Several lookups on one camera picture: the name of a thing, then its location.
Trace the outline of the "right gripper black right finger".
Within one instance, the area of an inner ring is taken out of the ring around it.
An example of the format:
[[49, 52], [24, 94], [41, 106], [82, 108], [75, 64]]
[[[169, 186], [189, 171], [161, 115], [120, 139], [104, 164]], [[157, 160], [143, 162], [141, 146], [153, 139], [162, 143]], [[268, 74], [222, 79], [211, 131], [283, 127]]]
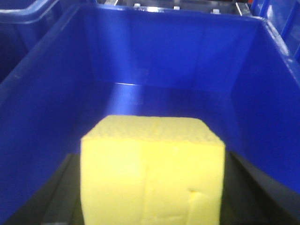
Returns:
[[242, 156], [225, 154], [222, 225], [298, 225], [300, 195]]

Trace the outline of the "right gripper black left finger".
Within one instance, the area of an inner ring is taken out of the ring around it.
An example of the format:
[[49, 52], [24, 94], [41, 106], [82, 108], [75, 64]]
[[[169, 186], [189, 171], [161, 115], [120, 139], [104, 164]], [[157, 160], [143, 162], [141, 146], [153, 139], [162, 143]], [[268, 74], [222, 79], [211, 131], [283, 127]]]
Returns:
[[67, 154], [50, 179], [6, 225], [81, 225], [80, 155]]

